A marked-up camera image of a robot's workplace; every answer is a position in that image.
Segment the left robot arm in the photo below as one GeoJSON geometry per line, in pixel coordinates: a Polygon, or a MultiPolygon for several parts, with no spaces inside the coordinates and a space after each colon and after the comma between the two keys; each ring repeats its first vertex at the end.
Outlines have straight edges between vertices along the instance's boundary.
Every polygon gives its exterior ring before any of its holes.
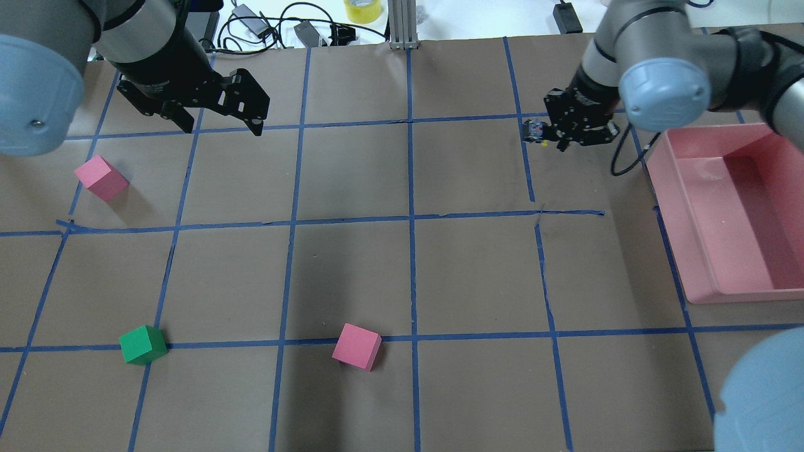
{"type": "Polygon", "coordinates": [[[3,1],[1,151],[59,147],[84,98],[91,50],[119,71],[117,89],[144,116],[192,132],[191,108],[243,121],[261,136],[270,97],[250,72],[225,77],[187,28],[190,12],[221,1],[3,1]]]}

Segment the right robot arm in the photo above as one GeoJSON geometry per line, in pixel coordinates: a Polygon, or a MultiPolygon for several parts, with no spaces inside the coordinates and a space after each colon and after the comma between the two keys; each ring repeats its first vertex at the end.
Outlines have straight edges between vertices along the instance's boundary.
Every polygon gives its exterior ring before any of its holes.
{"type": "Polygon", "coordinates": [[[574,78],[523,141],[560,151],[652,132],[638,152],[686,301],[802,300],[802,37],[695,33],[683,1],[610,1],[574,78]]]}

